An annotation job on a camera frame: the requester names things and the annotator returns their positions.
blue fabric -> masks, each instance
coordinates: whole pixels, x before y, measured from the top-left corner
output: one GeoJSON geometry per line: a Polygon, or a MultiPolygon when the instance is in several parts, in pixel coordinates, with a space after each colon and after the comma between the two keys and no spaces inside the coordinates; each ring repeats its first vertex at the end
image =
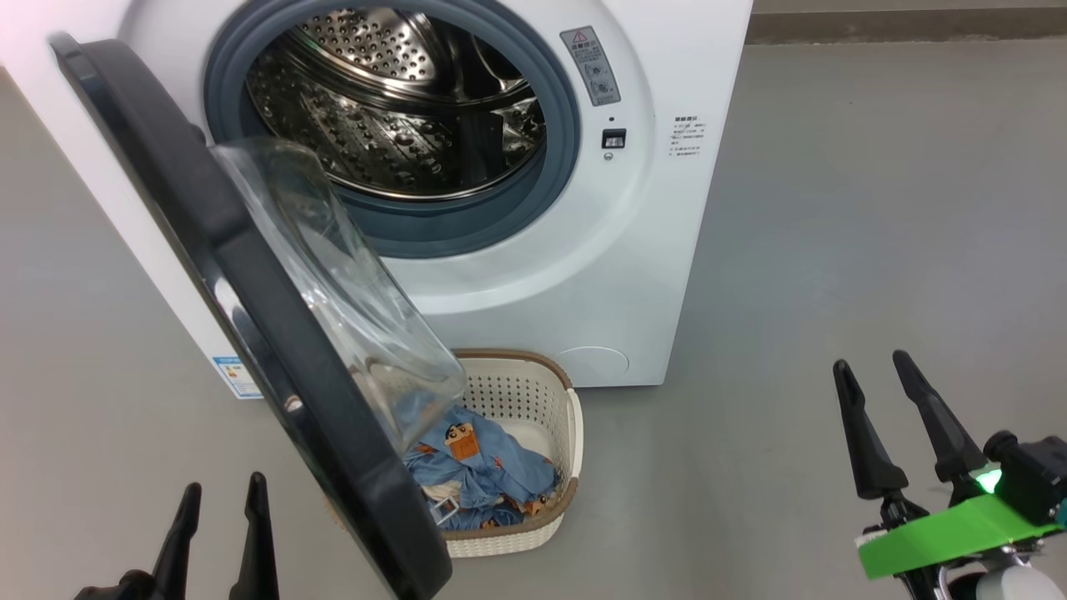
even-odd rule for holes
{"type": "Polygon", "coordinates": [[[459,483],[461,510],[442,523],[445,530],[519,523],[524,512],[536,512],[543,505],[556,483],[548,459],[462,407],[450,408],[403,461],[424,488],[459,483]]]}

white basket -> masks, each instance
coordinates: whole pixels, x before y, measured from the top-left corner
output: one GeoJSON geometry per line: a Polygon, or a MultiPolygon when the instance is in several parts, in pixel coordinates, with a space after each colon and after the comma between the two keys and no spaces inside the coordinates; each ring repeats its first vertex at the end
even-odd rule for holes
{"type": "Polygon", "coordinates": [[[578,488],[584,428],[582,405],[567,374],[551,360],[513,350],[457,351],[467,374],[463,406],[495,421],[523,447],[540,453],[561,473],[555,504],[517,525],[444,532],[453,558],[532,550],[556,533],[578,488]]]}

clothes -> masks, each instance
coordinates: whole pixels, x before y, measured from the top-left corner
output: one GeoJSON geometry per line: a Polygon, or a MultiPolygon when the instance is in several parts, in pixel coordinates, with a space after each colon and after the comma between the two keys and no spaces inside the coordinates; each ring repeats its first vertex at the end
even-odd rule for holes
{"type": "Polygon", "coordinates": [[[543,508],[556,484],[552,461],[462,407],[450,408],[403,461],[428,506],[446,496],[459,505],[460,511],[441,524],[445,530],[522,522],[524,515],[543,508]]]}

brown baseboard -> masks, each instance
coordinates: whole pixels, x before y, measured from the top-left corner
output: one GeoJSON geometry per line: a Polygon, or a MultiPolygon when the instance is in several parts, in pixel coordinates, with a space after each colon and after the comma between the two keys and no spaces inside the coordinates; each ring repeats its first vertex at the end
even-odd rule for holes
{"type": "Polygon", "coordinates": [[[749,45],[965,42],[1067,37],[1067,6],[757,13],[749,45]]]}

screw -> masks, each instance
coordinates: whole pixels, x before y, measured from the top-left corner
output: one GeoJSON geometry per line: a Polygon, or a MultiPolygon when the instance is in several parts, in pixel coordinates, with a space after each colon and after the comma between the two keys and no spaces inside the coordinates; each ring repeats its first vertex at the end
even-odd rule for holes
{"type": "Polygon", "coordinates": [[[304,408],[304,400],[301,400],[299,396],[289,396],[286,398],[285,412],[297,412],[302,408],[304,408]]]}

